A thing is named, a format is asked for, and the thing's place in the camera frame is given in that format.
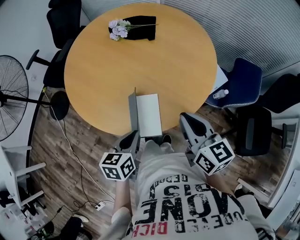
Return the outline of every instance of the flower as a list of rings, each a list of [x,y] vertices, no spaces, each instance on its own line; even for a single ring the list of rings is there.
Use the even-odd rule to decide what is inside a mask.
[[[122,27],[122,26],[117,26],[117,29],[118,29],[119,31],[126,31],[126,28],[125,28],[125,27]]]
[[[121,38],[127,38],[128,32],[127,31],[120,31],[119,34],[120,34]]]
[[[112,21],[110,21],[109,23],[108,23],[108,26],[110,27],[110,28],[114,28],[114,27],[116,27],[118,25],[118,20],[112,20]]]
[[[115,35],[115,34],[113,34],[113,33],[111,33],[111,34],[109,35],[109,37],[110,37],[110,39],[115,40],[115,41],[119,41],[119,40],[120,40],[120,37],[117,36],[117,35]]]
[[[119,34],[119,30],[118,30],[117,28],[113,28],[113,29],[112,29],[112,33],[113,33],[114,35],[118,35],[118,34]]]
[[[125,21],[125,20],[123,20],[123,19],[119,19],[119,20],[118,20],[118,24],[119,24],[120,26],[126,26],[126,25],[130,25],[130,22],[129,22],[129,21]]]

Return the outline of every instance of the white paper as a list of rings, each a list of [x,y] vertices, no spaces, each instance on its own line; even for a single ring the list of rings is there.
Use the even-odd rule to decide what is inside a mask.
[[[162,135],[158,95],[137,96],[136,103],[141,137]]]
[[[217,76],[216,76],[216,80],[215,80],[215,85],[214,85],[214,87],[213,87],[213,89],[210,93],[217,90],[219,87],[221,87],[227,81],[228,81],[228,79],[227,79],[226,75],[224,74],[223,70],[218,65],[217,66]]]

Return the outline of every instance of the chair backrest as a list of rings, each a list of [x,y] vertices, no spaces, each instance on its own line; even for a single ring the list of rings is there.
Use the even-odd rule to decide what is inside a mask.
[[[68,39],[75,39],[80,32],[81,1],[59,4],[47,13],[53,41],[62,49]]]
[[[285,74],[259,97],[257,105],[274,113],[282,113],[289,107],[300,103],[300,79],[292,74]]]
[[[49,4],[48,4],[48,7],[49,8],[56,8],[59,5],[63,5],[63,4],[72,2],[72,1],[81,1],[81,0],[50,0]]]

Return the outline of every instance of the gray wall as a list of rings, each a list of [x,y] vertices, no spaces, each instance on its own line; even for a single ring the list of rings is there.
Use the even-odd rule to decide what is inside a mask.
[[[112,8],[156,0],[82,0],[93,20]],[[243,57],[267,76],[300,61],[300,7],[295,0],[160,0],[191,15],[208,32],[218,64]]]

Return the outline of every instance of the flower bouquet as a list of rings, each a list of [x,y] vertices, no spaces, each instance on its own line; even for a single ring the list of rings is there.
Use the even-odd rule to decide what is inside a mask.
[[[155,26],[157,24],[131,24],[129,21],[125,19],[112,20],[108,23],[108,27],[110,28],[110,39],[119,41],[122,38],[127,38],[128,32],[130,30],[145,27],[145,26]]]

